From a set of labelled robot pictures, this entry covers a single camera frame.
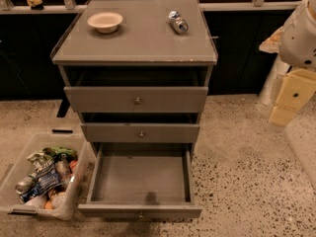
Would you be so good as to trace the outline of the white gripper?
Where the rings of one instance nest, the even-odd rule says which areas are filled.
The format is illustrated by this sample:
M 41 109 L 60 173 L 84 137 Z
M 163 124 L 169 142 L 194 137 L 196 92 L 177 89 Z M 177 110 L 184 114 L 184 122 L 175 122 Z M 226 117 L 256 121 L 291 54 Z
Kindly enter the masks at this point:
M 282 80 L 281 88 L 269 117 L 269 123 L 287 126 L 316 92 L 316 72 L 298 68 Z

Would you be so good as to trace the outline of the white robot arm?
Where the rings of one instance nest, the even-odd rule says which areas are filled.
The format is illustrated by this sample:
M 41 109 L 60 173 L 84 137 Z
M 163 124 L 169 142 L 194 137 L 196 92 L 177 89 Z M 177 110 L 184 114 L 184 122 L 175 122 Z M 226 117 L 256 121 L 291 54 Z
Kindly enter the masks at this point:
M 282 79 L 269 122 L 287 126 L 316 92 L 316 0 L 302 0 L 285 21 L 278 53 L 292 69 Z

